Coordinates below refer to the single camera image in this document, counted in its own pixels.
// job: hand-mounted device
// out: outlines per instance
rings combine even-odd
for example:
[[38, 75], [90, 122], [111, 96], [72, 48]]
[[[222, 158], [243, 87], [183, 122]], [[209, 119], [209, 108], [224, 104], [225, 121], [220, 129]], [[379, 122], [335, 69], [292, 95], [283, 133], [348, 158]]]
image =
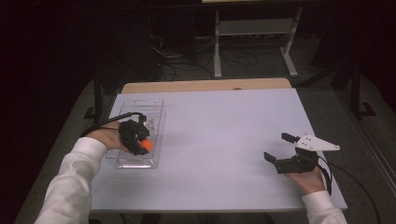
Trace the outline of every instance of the hand-mounted device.
[[98, 129], [108, 129], [102, 126], [119, 119], [131, 117], [133, 115], [139, 116], [138, 122], [128, 119], [127, 121], [121, 122], [120, 127], [116, 131], [119, 132], [121, 142], [126, 146], [126, 148], [128, 148], [130, 152], [132, 152], [134, 155], [145, 155], [149, 153], [149, 150], [151, 150], [152, 144], [147, 139], [147, 137], [149, 137], [149, 130], [145, 126], [147, 117], [142, 113], [130, 112], [116, 116], [112, 119], [98, 122], [85, 131], [82, 136], [85, 136], [88, 133]]
[[264, 158], [275, 166], [277, 173], [302, 174], [313, 171], [315, 167], [318, 167], [326, 179], [327, 191], [332, 194], [332, 173], [329, 175], [327, 170], [318, 164], [318, 159], [325, 160], [318, 155], [317, 151], [335, 151], [339, 150], [340, 147], [309, 134], [297, 137], [282, 133], [281, 137], [285, 141], [296, 143], [296, 155], [289, 159], [277, 160], [276, 157], [264, 152]]

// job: orange object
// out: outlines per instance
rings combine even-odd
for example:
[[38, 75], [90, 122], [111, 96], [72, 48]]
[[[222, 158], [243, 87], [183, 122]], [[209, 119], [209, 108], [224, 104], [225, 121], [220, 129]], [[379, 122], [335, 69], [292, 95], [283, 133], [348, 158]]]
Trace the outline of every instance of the orange object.
[[140, 146], [150, 151], [152, 149], [152, 143], [147, 138], [140, 142]]

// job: white tabletop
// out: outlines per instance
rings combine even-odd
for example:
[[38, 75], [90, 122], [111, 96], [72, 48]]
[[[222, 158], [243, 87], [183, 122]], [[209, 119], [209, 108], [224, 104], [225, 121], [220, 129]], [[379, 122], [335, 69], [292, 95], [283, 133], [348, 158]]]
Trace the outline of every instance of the white tabletop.
[[[131, 99], [163, 99], [159, 167], [115, 169], [103, 159], [92, 181], [92, 211], [304, 209], [300, 190], [262, 155], [295, 154], [281, 133], [314, 134], [295, 89], [120, 94], [110, 117]], [[335, 181], [332, 199], [347, 208]]]

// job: clear plastic container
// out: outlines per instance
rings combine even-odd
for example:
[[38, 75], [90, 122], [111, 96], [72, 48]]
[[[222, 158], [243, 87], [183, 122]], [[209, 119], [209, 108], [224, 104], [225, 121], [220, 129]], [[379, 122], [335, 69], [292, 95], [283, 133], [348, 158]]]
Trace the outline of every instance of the clear plastic container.
[[[146, 155], [134, 155], [122, 150], [110, 150], [107, 152], [106, 158], [119, 169], [157, 168], [163, 135], [163, 100], [124, 101], [120, 110], [120, 115], [128, 112], [139, 112], [147, 116], [145, 126], [149, 130], [148, 139], [153, 144], [152, 150]], [[127, 119], [122, 119], [120, 122], [128, 119], [138, 121], [138, 116], [131, 116]]]

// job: long-sleeved shirt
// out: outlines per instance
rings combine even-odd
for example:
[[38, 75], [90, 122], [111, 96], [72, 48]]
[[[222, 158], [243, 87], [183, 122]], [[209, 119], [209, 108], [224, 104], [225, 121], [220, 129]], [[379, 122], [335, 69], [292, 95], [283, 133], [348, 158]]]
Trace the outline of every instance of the long-sleeved shirt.
[[[59, 174], [49, 184], [36, 224], [88, 223], [92, 205], [91, 182], [106, 151], [106, 146], [95, 139], [82, 137], [77, 140], [72, 151], [64, 156]], [[347, 223], [327, 191], [305, 195], [303, 201], [309, 223]]]

